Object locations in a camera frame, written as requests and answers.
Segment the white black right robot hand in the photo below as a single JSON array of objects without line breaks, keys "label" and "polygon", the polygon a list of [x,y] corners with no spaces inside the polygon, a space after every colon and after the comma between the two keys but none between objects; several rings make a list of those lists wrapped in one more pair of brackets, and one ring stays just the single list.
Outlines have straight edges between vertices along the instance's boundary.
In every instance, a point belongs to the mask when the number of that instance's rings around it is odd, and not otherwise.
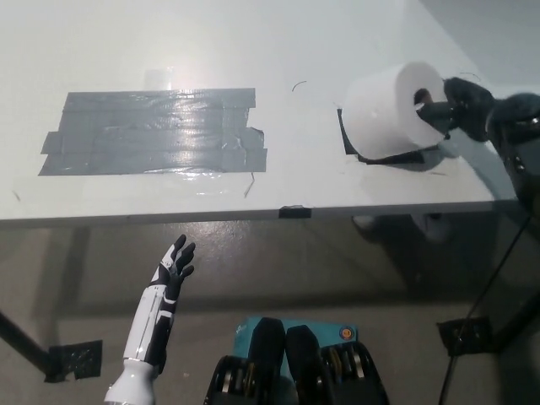
[{"label": "white black right robot hand", "polygon": [[447,78],[443,84],[446,100],[425,101],[417,115],[442,133],[459,128],[473,141],[491,142],[521,200],[522,186],[515,167],[516,141],[508,129],[525,119],[528,102],[535,96],[513,94],[496,99],[484,87],[458,77]]}]

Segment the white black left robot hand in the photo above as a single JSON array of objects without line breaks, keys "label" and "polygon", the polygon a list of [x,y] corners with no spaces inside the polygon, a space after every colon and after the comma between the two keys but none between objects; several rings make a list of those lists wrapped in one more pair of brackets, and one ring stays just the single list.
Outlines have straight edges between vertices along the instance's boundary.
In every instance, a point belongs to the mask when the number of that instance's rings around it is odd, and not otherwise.
[{"label": "white black left robot hand", "polygon": [[158,372],[165,367],[166,347],[181,286],[193,271],[196,244],[181,235],[159,262],[144,289],[128,334],[123,357],[143,361]]}]

